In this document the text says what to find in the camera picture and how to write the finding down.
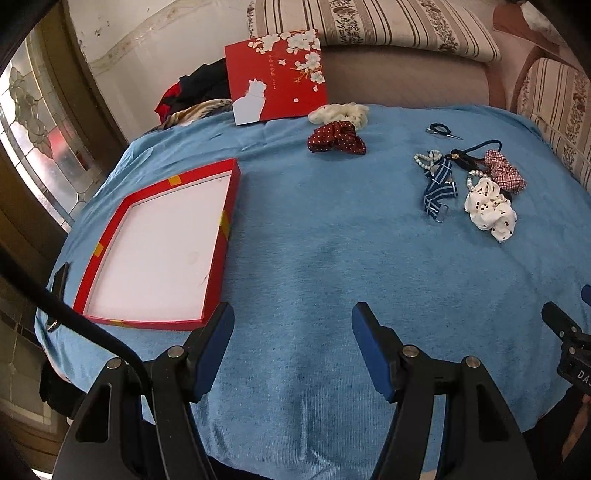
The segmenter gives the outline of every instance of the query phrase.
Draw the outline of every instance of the stained glass window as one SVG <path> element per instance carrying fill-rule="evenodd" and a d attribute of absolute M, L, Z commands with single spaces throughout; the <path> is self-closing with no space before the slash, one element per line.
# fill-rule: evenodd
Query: stained glass window
<path fill-rule="evenodd" d="M 68 120 L 35 30 L 0 76 L 0 142 L 33 195 L 69 232 L 105 176 Z"/>

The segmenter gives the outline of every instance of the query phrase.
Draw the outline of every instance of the red polka dot scrunchie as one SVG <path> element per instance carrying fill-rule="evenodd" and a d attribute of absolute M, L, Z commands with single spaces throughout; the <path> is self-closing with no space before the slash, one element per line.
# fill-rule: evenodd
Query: red polka dot scrunchie
<path fill-rule="evenodd" d="M 355 135 L 355 126 L 351 122 L 331 122 L 314 130 L 308 139 L 308 149 L 312 153 L 326 152 L 332 149 L 365 155 L 365 143 Z"/>

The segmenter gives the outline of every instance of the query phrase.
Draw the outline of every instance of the white cat illustration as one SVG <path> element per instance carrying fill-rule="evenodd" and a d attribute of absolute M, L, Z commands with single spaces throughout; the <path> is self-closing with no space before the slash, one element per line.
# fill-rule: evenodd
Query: white cat illustration
<path fill-rule="evenodd" d="M 232 104 L 234 121 L 237 125 L 251 124 L 261 119 L 262 108 L 265 106 L 265 89 L 267 85 L 257 79 L 248 81 L 248 91 Z"/>

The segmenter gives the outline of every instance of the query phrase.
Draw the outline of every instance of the scissors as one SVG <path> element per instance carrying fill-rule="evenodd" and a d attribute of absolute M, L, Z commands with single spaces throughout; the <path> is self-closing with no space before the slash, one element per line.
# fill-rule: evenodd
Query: scissors
<path fill-rule="evenodd" d="M 449 127 L 447 125 L 443 125 L 443 124 L 431 124 L 425 130 L 425 132 L 427 132 L 429 134 L 434 134 L 434 135 L 443 135 L 444 137 L 455 138 L 457 140 L 464 140 L 462 137 L 457 137 L 455 135 L 452 135 L 452 131 L 449 130 Z"/>

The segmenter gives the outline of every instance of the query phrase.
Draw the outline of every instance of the blue towel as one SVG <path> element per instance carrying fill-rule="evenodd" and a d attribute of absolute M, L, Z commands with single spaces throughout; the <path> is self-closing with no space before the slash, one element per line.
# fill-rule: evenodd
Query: blue towel
<path fill-rule="evenodd" d="M 442 122 L 465 140 L 425 133 Z M 222 300 L 236 327 L 211 392 L 193 411 L 208 454 L 282 480 L 366 479 L 394 412 L 371 383 L 350 325 L 357 301 L 403 342 L 435 358 L 482 359 L 522 429 L 564 394 L 558 339 L 540 317 L 552 300 L 589 329 L 580 289 L 591 277 L 589 195 L 528 120 L 489 107 L 412 110 L 371 106 L 364 157 L 312 154 L 306 118 L 248 127 L 222 113 L 133 142 L 88 203 L 56 263 L 71 262 L 72 304 L 108 220 L 131 192 L 228 157 L 241 185 Z M 499 244 L 463 211 L 466 174 L 444 223 L 421 208 L 426 187 L 413 156 L 490 138 L 528 182 L 513 207 L 515 233 Z M 65 327 L 37 336 L 88 390 L 112 356 Z M 187 332 L 105 327 L 155 358 Z M 147 408 L 144 413 L 149 417 Z M 425 471 L 436 467 L 438 399 Z"/>

